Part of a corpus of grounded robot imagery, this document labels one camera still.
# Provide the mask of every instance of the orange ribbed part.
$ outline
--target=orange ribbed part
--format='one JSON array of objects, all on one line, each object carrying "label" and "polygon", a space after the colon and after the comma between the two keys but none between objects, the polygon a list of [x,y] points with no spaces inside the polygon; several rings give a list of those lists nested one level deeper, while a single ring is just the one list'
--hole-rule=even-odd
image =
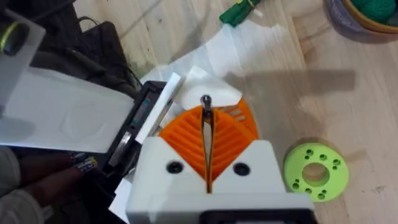
[{"label": "orange ribbed part", "polygon": [[243,123],[227,113],[214,110],[211,179],[215,180],[256,139]]},{"label": "orange ribbed part", "polygon": [[168,124],[159,136],[203,177],[208,193],[211,193],[212,182],[258,136],[256,124],[244,100],[235,107],[213,110],[213,139],[210,169],[207,170],[202,113],[202,106],[184,112]]},{"label": "orange ribbed part", "polygon": [[201,121],[202,107],[197,106],[176,117],[159,136],[206,180],[206,154]]},{"label": "orange ribbed part", "polygon": [[256,128],[256,122],[254,122],[254,118],[251,114],[249,106],[243,99],[241,99],[237,105],[220,107],[218,109],[225,113],[228,113],[230,116],[232,116],[237,121],[242,123],[245,127],[247,127],[256,136],[257,139],[259,138],[259,134]]}]

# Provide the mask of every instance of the wooden table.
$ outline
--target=wooden table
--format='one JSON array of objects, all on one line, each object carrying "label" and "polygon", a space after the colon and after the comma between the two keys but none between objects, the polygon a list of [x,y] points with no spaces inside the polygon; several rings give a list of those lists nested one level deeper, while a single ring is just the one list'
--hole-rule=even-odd
[{"label": "wooden table", "polygon": [[[145,74],[214,37],[218,16],[233,3],[79,0],[75,8],[113,22],[131,67]],[[345,158],[349,184],[341,197],[315,205],[320,223],[397,223],[397,42],[361,44],[339,35],[322,0],[265,0],[257,9],[262,17],[248,19],[275,44],[265,41],[255,57],[242,58],[240,74],[228,81],[243,91],[261,138],[273,144],[281,165],[303,138],[331,142]]]}]

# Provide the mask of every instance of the gray fabric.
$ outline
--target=gray fabric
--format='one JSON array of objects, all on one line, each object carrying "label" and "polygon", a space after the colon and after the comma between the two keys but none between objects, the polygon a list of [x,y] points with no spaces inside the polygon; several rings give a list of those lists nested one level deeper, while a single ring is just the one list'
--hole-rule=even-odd
[{"label": "gray fabric", "polygon": [[6,146],[0,146],[0,197],[19,186],[21,174],[14,153]]},{"label": "gray fabric", "polygon": [[0,224],[43,224],[40,205],[24,190],[0,198]]}]

